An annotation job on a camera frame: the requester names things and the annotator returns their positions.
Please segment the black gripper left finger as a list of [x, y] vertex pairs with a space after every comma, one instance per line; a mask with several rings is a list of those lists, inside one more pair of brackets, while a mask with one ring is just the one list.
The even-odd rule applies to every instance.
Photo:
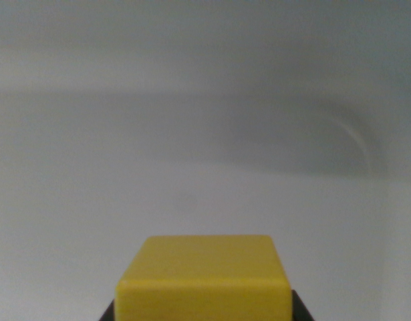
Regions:
[[100, 317], [99, 321], [114, 321], [114, 301], [112, 300], [105, 312]]

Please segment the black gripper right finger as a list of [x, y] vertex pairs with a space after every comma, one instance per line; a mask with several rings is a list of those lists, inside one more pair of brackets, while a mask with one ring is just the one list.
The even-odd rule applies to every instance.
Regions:
[[299, 294], [295, 290], [292, 290], [291, 295], [292, 321], [314, 321], [313, 316], [309, 313], [309, 310], [299, 297]]

